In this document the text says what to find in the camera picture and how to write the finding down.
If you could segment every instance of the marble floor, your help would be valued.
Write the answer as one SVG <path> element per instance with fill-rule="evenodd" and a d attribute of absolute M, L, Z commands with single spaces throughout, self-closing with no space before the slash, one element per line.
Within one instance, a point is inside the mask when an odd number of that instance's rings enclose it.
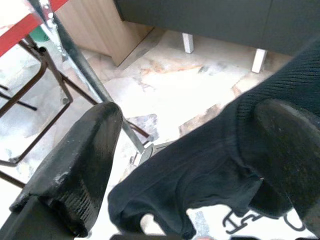
<path fill-rule="evenodd" d="M 61 71 L 91 94 L 71 65 L 62 61 L 60 53 L 51 42 L 39 44 L 47 47 Z M 149 132 L 156 145 L 177 140 L 214 118 L 226 104 L 262 82 L 291 59 L 290 56 L 269 52 L 261 73 L 256 74 L 251 72 L 255 55 L 252 47 L 194 36 L 194 52 L 187 54 L 184 53 L 179 32 L 160 28 L 155 28 L 119 67 L 115 67 L 108 56 L 88 50 L 82 52 L 111 97 L 121 107 L 124 116 Z M 39 64 L 15 46 L 0 58 L 0 84 L 7 85 L 8 94 L 12 95 L 38 69 Z M 22 163 L 16 168 L 0 166 L 1 171 L 23 182 L 30 179 L 42 159 L 73 123 L 91 107 L 75 91 L 70 91 L 74 101 L 66 113 Z M 37 111 L 14 106 L 6 117 L 0 119 L 0 159 L 7 160 L 21 153 L 44 124 L 62 107 L 64 97 L 51 73 L 46 73 L 30 93 L 22 98 L 36 106 Z M 4 100 L 0 100 L 0 106 L 4 103 Z M 124 177 L 124 173 L 130 172 L 130 157 L 135 153 L 133 144 L 126 134 L 121 132 L 105 198 Z M 10 214 L 9 205 L 20 190 L 3 180 L 0 180 L 0 188 L 5 192 L 1 198 L 1 226 Z M 108 203 L 105 200 L 90 239 L 109 239 L 118 232 L 109 221 L 107 208 Z M 197 229 L 196 238 L 212 236 L 217 240 L 229 239 L 231 234 L 227 231 L 230 232 L 233 225 L 230 221 L 226 222 L 225 226 L 222 224 L 229 211 L 228 207 L 221 205 L 188 210 L 187 213 Z M 301 227 L 295 212 L 290 212 L 287 219 L 289 217 L 296 228 Z M 233 221 L 238 223 L 241 219 L 233 216 Z M 146 233 L 161 233 L 150 215 L 143 218 L 141 225 Z M 266 231 L 264 226 L 276 231 Z M 307 230 L 292 230 L 283 219 L 272 220 L 265 217 L 250 222 L 234 235 L 250 234 L 262 240 L 289 240 L 310 235 Z"/>

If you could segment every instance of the tiled floor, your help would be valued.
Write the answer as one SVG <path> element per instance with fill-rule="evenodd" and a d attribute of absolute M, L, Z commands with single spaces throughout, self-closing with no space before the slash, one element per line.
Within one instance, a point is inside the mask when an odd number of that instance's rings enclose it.
<path fill-rule="evenodd" d="M 45 45 L 53 55 L 58 68 L 90 93 L 70 65 L 67 62 L 62 63 L 59 53 L 51 43 L 47 42 Z M 200 126 L 216 116 L 238 95 L 256 86 L 291 59 L 286 55 L 269 52 L 262 72 L 256 74 L 251 72 L 255 55 L 255 49 L 252 47 L 198 36 L 194 37 L 194 47 L 192 54 L 184 53 L 180 33 L 156 28 L 119 67 L 115 67 L 108 56 L 88 50 L 83 50 L 83 54 L 114 101 L 120 105 L 124 116 L 143 120 L 143 126 L 153 131 L 155 144 L 176 140 Z M 10 94 L 13 94 L 19 89 L 22 81 L 26 81 L 38 66 L 18 47 L 11 51 L 15 52 L 7 53 L 0 58 L 0 66 L 4 68 L 1 69 L 0 74 L 1 84 L 6 83 L 10 87 Z M 14 57 L 16 53 L 21 56 L 18 61 Z M 26 71 L 24 75 L 19 70 L 21 67 Z M 74 96 L 71 107 L 28 154 L 23 163 L 16 169 L 0 167 L 2 171 L 24 182 L 31 177 L 41 160 L 59 142 L 72 124 L 91 107 L 73 90 L 71 93 Z M 8 158 L 18 154 L 25 144 L 34 138 L 39 128 L 43 127 L 43 124 L 61 107 L 63 98 L 64 95 L 48 73 L 46 79 L 37 83 L 29 95 L 23 97 L 24 101 L 39 107 L 39 111 L 32 112 L 15 106 L 11 116 L 0 120 L 0 157 Z M 116 148 L 107 193 L 119 182 L 130 157 L 134 154 L 133 145 L 122 132 Z M 19 189 L 9 186 L 2 180 L 0 187 L 6 192 L 3 195 L 5 197 L 1 199 L 1 225 L 8 216 L 8 206 L 19 193 Z M 99 218 L 92 230 L 91 239 L 93 240 L 107 240 L 117 233 L 117 229 L 109 221 L 107 207 L 108 203 L 104 201 Z M 204 210 L 189 210 L 188 214 L 198 230 L 197 236 L 211 235 L 223 240 L 228 239 L 229 235 L 221 225 L 221 217 L 228 211 L 227 207 L 220 207 L 217 210 L 215 206 Z M 293 218 L 299 224 L 297 217 L 293 216 Z M 142 222 L 146 232 L 160 231 L 155 229 L 150 217 L 144 218 Z M 298 234 L 298 236 L 307 235 L 307 231 Z M 282 237 L 277 233 L 270 236 L 268 239 Z"/>

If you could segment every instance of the black sweater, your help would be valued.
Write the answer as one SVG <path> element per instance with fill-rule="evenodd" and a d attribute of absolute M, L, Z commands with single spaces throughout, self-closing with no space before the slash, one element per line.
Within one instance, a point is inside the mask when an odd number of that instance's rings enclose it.
<path fill-rule="evenodd" d="M 281 216 L 291 203 L 273 183 L 254 109 L 263 100 L 280 99 L 320 116 L 319 93 L 320 40 L 135 169 L 108 196 L 111 221 L 122 232 L 142 233 L 140 220 L 151 213 L 166 234 L 190 239 L 195 229 L 188 208 L 225 204 L 238 216 L 249 209 Z"/>

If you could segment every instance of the white cabinet leg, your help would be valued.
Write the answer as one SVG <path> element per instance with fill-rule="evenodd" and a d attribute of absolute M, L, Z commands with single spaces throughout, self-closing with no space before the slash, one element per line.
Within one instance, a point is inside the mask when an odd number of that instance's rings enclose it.
<path fill-rule="evenodd" d="M 182 33 L 184 51 L 190 54 L 194 51 L 194 38 L 191 34 Z"/>
<path fill-rule="evenodd" d="M 252 65 L 252 72 L 254 73 L 260 73 L 260 70 L 262 68 L 262 65 L 264 64 L 265 58 L 267 55 L 267 50 L 257 48 L 253 60 Z"/>

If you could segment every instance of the green object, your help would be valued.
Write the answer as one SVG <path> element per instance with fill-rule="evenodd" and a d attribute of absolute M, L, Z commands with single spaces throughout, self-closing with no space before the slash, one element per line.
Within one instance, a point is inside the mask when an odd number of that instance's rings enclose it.
<path fill-rule="evenodd" d="M 37 26 L 31 33 L 31 38 L 36 42 L 46 42 L 49 37 L 45 34 L 40 26 Z"/>

